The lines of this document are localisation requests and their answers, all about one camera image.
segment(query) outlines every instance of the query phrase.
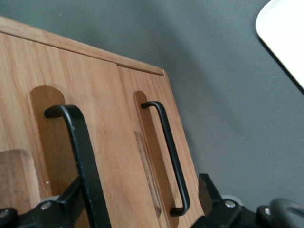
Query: wood grain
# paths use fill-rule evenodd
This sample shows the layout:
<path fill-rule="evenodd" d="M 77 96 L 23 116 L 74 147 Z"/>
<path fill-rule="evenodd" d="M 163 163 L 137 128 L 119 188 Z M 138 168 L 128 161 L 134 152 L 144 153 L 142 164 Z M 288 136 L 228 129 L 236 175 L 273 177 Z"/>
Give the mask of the wood grain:
<path fill-rule="evenodd" d="M 41 85 L 82 111 L 112 227 L 158 228 L 115 63 L 0 34 L 0 151 L 43 154 L 29 105 Z"/>
<path fill-rule="evenodd" d="M 160 101 L 167 112 L 172 135 L 176 144 L 177 153 L 180 159 L 181 168 L 186 181 L 190 196 L 190 208 L 188 212 L 179 217 L 179 228 L 189 228 L 203 215 L 203 210 L 198 198 L 198 179 L 194 170 L 193 162 L 181 125 L 181 120 L 174 101 L 171 86 L 167 75 L 158 76 L 144 73 L 136 70 L 118 67 L 121 82 L 123 84 L 126 103 L 129 107 L 129 113 L 132 120 L 133 130 L 143 134 L 136 105 L 133 100 L 133 94 L 136 91 L 142 91 L 146 94 L 148 100 Z M 174 196 L 176 207 L 182 207 L 179 189 L 175 180 L 175 175 L 170 160 L 170 155 L 166 146 L 162 126 L 159 116 L 155 109 L 150 109 L 153 124 L 157 134 L 157 140 L 161 149 L 162 157 L 166 167 L 166 173 L 169 178 L 170 187 Z"/>
<path fill-rule="evenodd" d="M 29 103 L 42 153 L 33 152 L 39 173 L 42 198 L 61 195 L 78 176 L 75 159 L 63 118 L 47 119 L 44 111 L 54 105 L 65 105 L 63 94 L 51 86 L 38 86 L 29 93 Z M 86 210 L 78 219 L 76 228 L 89 227 Z"/>
<path fill-rule="evenodd" d="M 111 52 L 101 50 L 86 44 L 82 44 L 77 41 L 64 38 L 4 17 L 0 17 L 0 32 L 32 40 L 38 43 L 46 44 L 49 46 L 57 47 L 60 49 L 69 50 L 75 53 L 80 53 L 101 60 L 114 62 L 119 66 L 163 75 L 163 71 L 159 67 L 155 67 L 134 59 L 113 54 Z"/>
<path fill-rule="evenodd" d="M 153 119 L 150 113 L 150 109 L 142 109 L 141 104 L 147 102 L 147 97 L 142 91 L 134 93 L 134 101 L 136 111 L 138 113 L 138 119 L 141 123 L 142 134 L 144 137 L 145 145 L 147 147 L 148 156 L 151 162 L 151 172 L 155 175 L 157 180 L 156 188 L 159 189 L 160 198 L 163 203 L 164 211 L 163 220 L 166 220 L 170 228 L 176 228 L 179 223 L 178 217 L 171 217 L 170 211 L 176 207 L 172 190 L 170 187 L 169 178 L 166 175 L 166 167 L 162 157 L 162 151 L 160 149 L 157 134 L 153 124 Z"/>
<path fill-rule="evenodd" d="M 29 211 L 39 200 L 33 159 L 23 150 L 0 152 L 0 208 Z"/>

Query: light wood surface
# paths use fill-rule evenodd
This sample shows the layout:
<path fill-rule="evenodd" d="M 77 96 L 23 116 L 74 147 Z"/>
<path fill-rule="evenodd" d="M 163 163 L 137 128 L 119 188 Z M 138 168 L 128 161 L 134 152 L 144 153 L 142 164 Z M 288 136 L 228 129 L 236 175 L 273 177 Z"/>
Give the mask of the light wood surface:
<path fill-rule="evenodd" d="M 181 120 L 172 94 L 170 82 L 166 76 L 157 76 L 136 70 L 118 67 L 121 82 L 123 84 L 126 103 L 132 120 L 134 131 L 142 134 L 141 124 L 136 111 L 136 104 L 133 94 L 136 91 L 142 91 L 146 94 L 149 101 L 160 101 L 167 112 L 169 123 L 171 126 L 173 138 L 176 144 L 177 153 L 180 159 L 181 168 L 186 181 L 187 189 L 190 196 L 190 208 L 188 212 L 179 217 L 179 228 L 189 228 L 191 225 L 203 215 L 203 211 L 198 198 L 198 179 L 194 170 L 191 155 L 188 149 L 187 141 L 181 125 Z M 157 140 L 161 149 L 164 160 L 166 173 L 169 177 L 171 190 L 174 196 L 176 207 L 182 207 L 179 189 L 175 180 L 175 175 L 170 160 L 170 155 L 166 146 L 163 135 L 162 126 L 159 116 L 155 109 L 150 109 L 154 127 L 156 130 Z"/>
<path fill-rule="evenodd" d="M 168 216 L 170 207 L 182 207 L 180 193 L 158 114 L 149 109 L 149 120 L 143 121 L 147 114 L 136 111 L 141 101 L 134 101 L 136 91 L 167 110 L 190 195 L 184 216 Z M 61 194 L 76 176 L 62 118 L 42 116 L 57 103 L 76 105 L 85 117 L 113 228 L 189 228 L 203 215 L 197 176 L 162 69 L 0 17 L 0 159 L 4 167 L 24 172 L 9 179 L 25 189 L 5 205 L 26 211 L 41 198 Z M 7 180 L 5 173 L 0 169 L 0 181 Z M 11 187 L 1 188 L 0 196 L 7 191 L 15 196 Z"/>
<path fill-rule="evenodd" d="M 0 151 L 43 154 L 28 99 L 41 85 L 83 112 L 112 227 L 158 228 L 114 63 L 0 33 Z"/>
<path fill-rule="evenodd" d="M 150 64 L 146 64 L 134 59 L 123 57 L 105 50 L 85 45 L 77 41 L 64 38 L 53 33 L 49 33 L 4 17 L 0 17 L 0 32 L 10 34 L 16 37 L 22 37 L 24 39 L 32 40 L 60 49 L 69 50 L 75 53 L 91 56 L 101 60 L 114 62 L 119 66 L 138 69 L 153 74 L 163 74 L 163 70 L 159 67 L 155 67 Z"/>

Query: drawer handle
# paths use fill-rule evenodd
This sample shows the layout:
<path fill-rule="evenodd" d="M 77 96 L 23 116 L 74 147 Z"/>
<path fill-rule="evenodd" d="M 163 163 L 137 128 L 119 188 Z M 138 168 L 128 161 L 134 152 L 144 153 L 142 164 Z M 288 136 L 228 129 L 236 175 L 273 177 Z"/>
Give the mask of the drawer handle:
<path fill-rule="evenodd" d="M 166 139 L 167 147 L 169 150 L 171 162 L 172 162 L 173 169 L 174 169 L 174 174 L 176 177 L 177 185 L 179 187 L 180 197 L 181 197 L 181 201 L 182 201 L 182 205 L 183 205 L 182 208 L 172 208 L 170 211 L 170 215 L 171 216 L 182 216 L 182 215 L 186 214 L 187 210 L 190 207 L 190 199 L 189 199 L 189 194 L 187 191 L 185 179 L 182 174 L 181 164 L 180 164 L 180 160 L 177 155 L 175 143 L 174 143 L 171 128 L 169 125 L 169 120 L 168 120 L 168 117 L 166 114 L 166 110 L 165 110 L 164 106 L 162 105 L 162 103 L 160 103 L 158 101 L 148 101 L 148 102 L 141 104 L 142 108 L 149 108 L 151 106 L 154 106 L 157 109 L 158 115 L 160 117 L 160 121 L 162 124 L 161 125 L 162 130 L 164 132 L 164 136 Z"/>
<path fill-rule="evenodd" d="M 55 105 L 48 108 L 44 116 L 46 118 L 63 117 L 66 122 L 90 227 L 110 228 L 110 219 L 84 116 L 74 105 Z"/>

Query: white object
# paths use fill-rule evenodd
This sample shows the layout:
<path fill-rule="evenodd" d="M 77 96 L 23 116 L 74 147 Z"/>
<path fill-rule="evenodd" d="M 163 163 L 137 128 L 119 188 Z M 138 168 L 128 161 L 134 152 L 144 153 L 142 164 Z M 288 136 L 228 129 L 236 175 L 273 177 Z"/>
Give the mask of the white object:
<path fill-rule="evenodd" d="M 304 0 L 272 0 L 260 11 L 256 31 L 304 88 Z"/>

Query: wooden panel edge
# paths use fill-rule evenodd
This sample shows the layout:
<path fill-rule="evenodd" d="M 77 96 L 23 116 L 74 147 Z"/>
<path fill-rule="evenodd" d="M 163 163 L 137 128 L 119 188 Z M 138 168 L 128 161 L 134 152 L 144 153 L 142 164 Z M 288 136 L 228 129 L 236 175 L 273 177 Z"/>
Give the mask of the wooden panel edge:
<path fill-rule="evenodd" d="M 138 60 L 123 57 L 78 41 L 71 40 L 44 30 L 0 16 L 0 32 L 15 37 L 35 41 L 48 46 L 64 49 L 100 60 L 114 62 L 118 66 L 163 75 L 163 69 Z"/>

